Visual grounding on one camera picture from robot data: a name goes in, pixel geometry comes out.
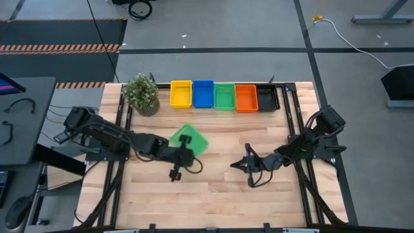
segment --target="potted plant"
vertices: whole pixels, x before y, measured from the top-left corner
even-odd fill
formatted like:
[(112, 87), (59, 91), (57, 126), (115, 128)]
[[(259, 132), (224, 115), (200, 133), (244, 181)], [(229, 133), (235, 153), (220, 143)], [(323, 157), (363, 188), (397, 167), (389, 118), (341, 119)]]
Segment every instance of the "potted plant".
[(142, 116), (150, 117), (160, 109), (157, 85), (145, 74), (139, 73), (134, 80), (124, 85), (122, 93)]

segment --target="orange bin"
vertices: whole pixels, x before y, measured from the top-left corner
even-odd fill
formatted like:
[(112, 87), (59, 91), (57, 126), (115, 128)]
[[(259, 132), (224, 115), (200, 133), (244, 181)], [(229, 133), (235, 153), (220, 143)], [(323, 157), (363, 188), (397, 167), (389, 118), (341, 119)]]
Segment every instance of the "orange bin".
[(259, 109), (256, 85), (235, 86), (235, 108), (239, 113), (253, 113)]

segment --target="plastic bin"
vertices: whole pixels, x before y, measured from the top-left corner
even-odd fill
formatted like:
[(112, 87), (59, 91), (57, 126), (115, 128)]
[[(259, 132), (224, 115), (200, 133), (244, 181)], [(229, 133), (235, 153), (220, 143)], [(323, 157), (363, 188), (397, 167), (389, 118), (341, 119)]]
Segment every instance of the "plastic bin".
[(234, 83), (214, 84), (214, 108), (220, 110), (235, 109)]
[(174, 108), (191, 107), (192, 94), (191, 81), (172, 81), (169, 104)]
[(256, 85), (236, 85), (235, 106), (239, 113), (257, 111), (259, 107), (257, 105)]
[(201, 155), (208, 146), (208, 141), (198, 132), (192, 125), (183, 125), (170, 139), (169, 141), (175, 146), (181, 146), (180, 136), (188, 135), (191, 137), (190, 144), (187, 148), (193, 150), (194, 157)]
[(278, 90), (274, 84), (256, 84), (259, 111), (268, 112), (280, 109)]
[(214, 106), (214, 82), (212, 80), (197, 80), (193, 82), (193, 106)]

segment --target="wooden table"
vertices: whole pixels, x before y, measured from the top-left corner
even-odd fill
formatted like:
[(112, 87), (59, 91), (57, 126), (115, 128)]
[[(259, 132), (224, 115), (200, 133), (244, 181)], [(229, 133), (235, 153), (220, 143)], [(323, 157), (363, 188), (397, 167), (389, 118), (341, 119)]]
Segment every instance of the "wooden table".
[[(107, 84), (103, 92), (99, 114), (111, 122), (116, 119), (121, 86)], [(315, 91), (312, 82), (297, 82), (296, 87), (306, 122), (319, 110)], [(157, 224), (157, 228), (259, 228), (263, 223), (270, 223), (271, 227), (305, 227), (298, 177), (293, 166), (275, 171), (272, 181), (259, 188), (248, 187), (246, 174), (229, 167), (245, 155), (246, 142), (251, 143), (259, 156), (268, 155), (287, 143), (289, 129), (285, 106), (280, 91), (278, 95), (281, 100), (278, 111), (236, 113), (216, 109), (173, 109), (169, 106), (169, 89), (161, 89), (160, 111), (152, 117), (140, 116), (135, 111), (131, 129), (168, 139), (182, 125), (192, 124), (210, 143), (198, 156), (204, 170), (193, 175), (181, 169), (182, 180), (171, 183), (168, 173), (172, 164), (143, 163), (131, 153), (125, 165), (116, 228), (148, 228), (150, 223)], [(290, 108), (294, 109), (289, 97)], [(125, 124), (126, 113), (123, 115), (121, 126)], [(299, 132), (296, 116), (293, 117), (296, 132)], [(106, 169), (107, 163), (101, 162), (83, 181), (78, 204), (78, 217), (82, 220), (102, 196)], [(314, 160), (314, 170), (321, 196), (339, 218), (347, 221), (335, 169)], [(264, 173), (262, 181), (269, 175)], [(309, 193), (308, 196), (312, 219), (316, 222), (314, 202)], [(111, 209), (110, 200), (105, 217), (107, 224)]]

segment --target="computer monitor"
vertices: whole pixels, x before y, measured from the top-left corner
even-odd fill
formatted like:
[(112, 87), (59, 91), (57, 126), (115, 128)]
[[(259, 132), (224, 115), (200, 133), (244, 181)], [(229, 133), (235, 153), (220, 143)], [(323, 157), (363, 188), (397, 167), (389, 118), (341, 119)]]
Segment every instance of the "computer monitor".
[(0, 95), (24, 93), (26, 89), (11, 80), (9, 77), (0, 73)]

